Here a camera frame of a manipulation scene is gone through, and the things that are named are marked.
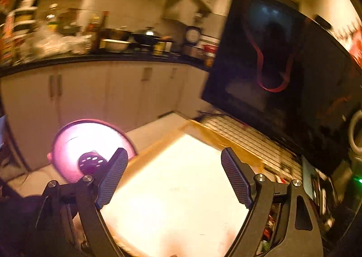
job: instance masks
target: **bottle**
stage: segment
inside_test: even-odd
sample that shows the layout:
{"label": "bottle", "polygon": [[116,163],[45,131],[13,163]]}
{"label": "bottle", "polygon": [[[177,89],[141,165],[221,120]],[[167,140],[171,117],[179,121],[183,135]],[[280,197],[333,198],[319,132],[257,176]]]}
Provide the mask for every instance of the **bottle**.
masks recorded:
{"label": "bottle", "polygon": [[29,32],[25,36],[25,41],[20,47],[19,52],[22,63],[33,62],[37,57],[34,48],[35,30],[35,25],[29,29]]}
{"label": "bottle", "polygon": [[46,16],[47,26],[52,32],[55,32],[58,28],[59,19],[58,19],[58,4],[54,3],[49,6],[49,11]]}
{"label": "bottle", "polygon": [[15,13],[13,11],[9,12],[5,19],[5,24],[3,26],[2,36],[2,45],[1,45],[1,66],[10,66],[13,63],[13,49],[14,42],[12,37],[12,30],[14,25]]}
{"label": "bottle", "polygon": [[104,39],[106,36],[106,21],[108,17],[109,11],[103,11],[103,18],[101,25],[98,27],[98,30],[95,34],[95,39],[92,45],[91,53],[93,54],[99,54],[104,49]]}

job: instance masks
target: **metal bowl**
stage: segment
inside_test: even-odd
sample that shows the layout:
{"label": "metal bowl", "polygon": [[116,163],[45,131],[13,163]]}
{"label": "metal bowl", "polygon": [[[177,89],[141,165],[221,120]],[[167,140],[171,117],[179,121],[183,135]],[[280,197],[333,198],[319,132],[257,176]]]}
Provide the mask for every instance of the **metal bowl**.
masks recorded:
{"label": "metal bowl", "polygon": [[104,42],[106,51],[113,53],[119,53],[126,50],[130,44],[130,42],[111,39],[105,39]]}
{"label": "metal bowl", "polygon": [[110,31],[110,38],[118,41],[127,41],[131,36],[132,32],[124,31],[122,29],[112,29]]}

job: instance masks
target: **metal screw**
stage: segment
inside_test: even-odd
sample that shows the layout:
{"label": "metal screw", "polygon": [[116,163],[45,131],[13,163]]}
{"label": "metal screw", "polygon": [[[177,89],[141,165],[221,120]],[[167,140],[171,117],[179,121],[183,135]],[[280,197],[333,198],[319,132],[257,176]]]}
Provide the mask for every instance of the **metal screw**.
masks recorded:
{"label": "metal screw", "polygon": [[258,181],[265,181],[265,175],[259,173],[259,174],[256,175],[256,179]]}
{"label": "metal screw", "polygon": [[294,186],[301,186],[302,182],[299,179],[294,179],[294,180],[292,180],[292,184]]}
{"label": "metal screw", "polygon": [[85,176],[83,176],[83,181],[85,182],[89,182],[93,179],[93,176],[91,174],[86,174]]}
{"label": "metal screw", "polygon": [[57,181],[50,181],[48,182],[48,187],[54,188],[57,185]]}

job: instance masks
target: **white cabinet door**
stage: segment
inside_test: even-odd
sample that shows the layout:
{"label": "white cabinet door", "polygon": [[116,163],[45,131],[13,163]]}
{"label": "white cabinet door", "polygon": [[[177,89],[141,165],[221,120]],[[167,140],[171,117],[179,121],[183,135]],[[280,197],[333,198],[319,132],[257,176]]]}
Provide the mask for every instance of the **white cabinet door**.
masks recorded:
{"label": "white cabinet door", "polygon": [[165,64],[145,63],[142,72],[137,127],[157,120],[158,116],[162,114],[158,105],[158,97],[167,85],[168,72]]}
{"label": "white cabinet door", "polygon": [[193,25],[198,6],[193,0],[167,0],[162,18],[178,20],[185,25]]}
{"label": "white cabinet door", "polygon": [[174,63],[154,63],[145,70],[141,102],[139,106],[138,126],[158,119],[159,116],[174,111],[180,98],[183,80],[186,74],[185,65]]}
{"label": "white cabinet door", "polygon": [[114,61],[110,68],[105,120],[127,132],[137,127],[144,65]]}
{"label": "white cabinet door", "polygon": [[164,67],[166,78],[157,97],[158,116],[177,109],[188,65],[170,63]]}
{"label": "white cabinet door", "polygon": [[205,111],[210,105],[201,99],[208,77],[209,73],[207,71],[193,66],[187,68],[181,98],[177,106],[178,111],[185,117],[194,118],[198,116],[198,110]]}
{"label": "white cabinet door", "polygon": [[62,126],[78,119],[105,118],[110,62],[86,62],[58,67],[56,84]]}
{"label": "white cabinet door", "polygon": [[59,129],[54,81],[54,67],[24,71],[0,80],[10,130],[32,170],[49,164],[47,154]]}

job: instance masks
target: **pink lamp shade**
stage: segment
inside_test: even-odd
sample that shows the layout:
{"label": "pink lamp shade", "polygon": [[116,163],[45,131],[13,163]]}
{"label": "pink lamp shade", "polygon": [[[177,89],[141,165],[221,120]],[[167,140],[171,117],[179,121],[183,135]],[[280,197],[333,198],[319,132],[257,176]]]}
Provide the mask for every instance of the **pink lamp shade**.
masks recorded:
{"label": "pink lamp shade", "polygon": [[68,182],[107,164],[117,148],[124,148],[128,160],[137,155],[132,142],[122,131],[100,120],[76,120],[55,136],[48,159]]}

